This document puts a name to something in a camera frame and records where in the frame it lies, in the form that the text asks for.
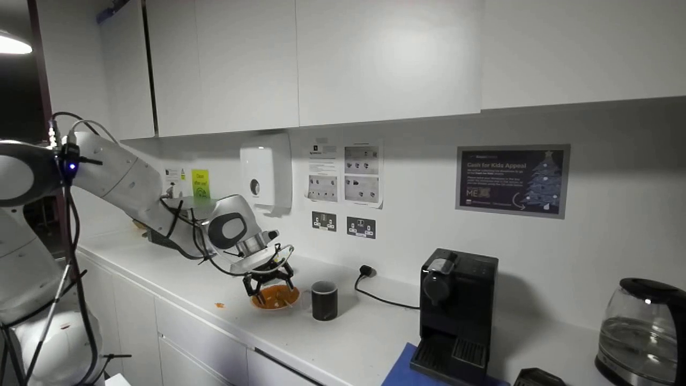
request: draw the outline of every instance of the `black coffee machine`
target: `black coffee machine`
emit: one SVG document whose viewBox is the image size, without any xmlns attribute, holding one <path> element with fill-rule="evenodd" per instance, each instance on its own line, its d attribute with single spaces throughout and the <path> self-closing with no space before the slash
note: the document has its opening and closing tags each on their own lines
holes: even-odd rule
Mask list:
<svg viewBox="0 0 686 386">
<path fill-rule="evenodd" d="M 486 384 L 497 259 L 437 248 L 422 266 L 412 367 L 451 384 Z"/>
</svg>

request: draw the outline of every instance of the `glass kettle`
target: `glass kettle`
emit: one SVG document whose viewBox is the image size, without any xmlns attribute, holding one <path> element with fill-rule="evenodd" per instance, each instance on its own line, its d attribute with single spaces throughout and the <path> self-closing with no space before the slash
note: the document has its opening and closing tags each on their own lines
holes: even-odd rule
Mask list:
<svg viewBox="0 0 686 386">
<path fill-rule="evenodd" d="M 622 386 L 686 386 L 686 291 L 622 278 L 606 304 L 598 371 Z"/>
</svg>

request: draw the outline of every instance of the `poster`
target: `poster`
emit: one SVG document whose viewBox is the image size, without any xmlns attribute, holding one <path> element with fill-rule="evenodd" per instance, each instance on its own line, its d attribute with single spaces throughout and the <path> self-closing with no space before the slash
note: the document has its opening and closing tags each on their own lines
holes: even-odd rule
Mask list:
<svg viewBox="0 0 686 386">
<path fill-rule="evenodd" d="M 458 148 L 458 209 L 563 215 L 571 147 Z"/>
</svg>

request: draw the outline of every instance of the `kitchen counter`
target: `kitchen counter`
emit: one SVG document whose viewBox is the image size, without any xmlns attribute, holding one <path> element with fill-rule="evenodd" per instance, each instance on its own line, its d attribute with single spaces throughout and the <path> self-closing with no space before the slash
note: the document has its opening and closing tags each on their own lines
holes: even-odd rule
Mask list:
<svg viewBox="0 0 686 386">
<path fill-rule="evenodd" d="M 247 347 L 260 347 L 323 384 L 381 384 L 406 343 L 419 343 L 420 313 L 357 293 L 358 266 L 294 255 L 301 300 L 287 310 L 261 311 L 252 304 L 241 278 L 126 232 L 87 241 L 80 251 L 223 328 Z M 333 281 L 338 288 L 338 317 L 333 321 L 312 317 L 308 288 L 315 281 Z M 419 299 L 417 288 L 381 277 L 367 278 L 363 285 L 400 303 Z M 496 310 L 493 325 L 491 376 L 515 381 L 521 369 L 540 367 L 569 384 L 609 384 L 592 364 L 596 331 L 501 310 Z"/>
</svg>

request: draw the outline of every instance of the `cup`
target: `cup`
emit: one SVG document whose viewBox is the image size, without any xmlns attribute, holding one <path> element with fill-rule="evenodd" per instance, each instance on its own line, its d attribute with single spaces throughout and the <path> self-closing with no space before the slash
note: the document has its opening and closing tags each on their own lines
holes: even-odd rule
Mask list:
<svg viewBox="0 0 686 386">
<path fill-rule="evenodd" d="M 313 283 L 313 317 L 335 319 L 338 316 L 338 290 L 331 281 Z"/>
</svg>

